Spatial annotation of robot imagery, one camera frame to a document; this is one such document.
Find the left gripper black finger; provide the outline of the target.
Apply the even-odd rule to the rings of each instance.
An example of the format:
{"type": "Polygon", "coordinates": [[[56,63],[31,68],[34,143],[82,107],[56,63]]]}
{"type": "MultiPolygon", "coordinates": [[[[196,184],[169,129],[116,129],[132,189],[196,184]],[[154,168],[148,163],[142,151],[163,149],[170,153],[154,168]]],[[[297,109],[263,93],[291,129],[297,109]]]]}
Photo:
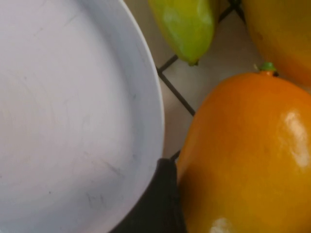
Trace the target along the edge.
{"type": "Polygon", "coordinates": [[[135,207],[113,229],[115,233],[186,233],[174,159],[161,158],[135,207]]]}

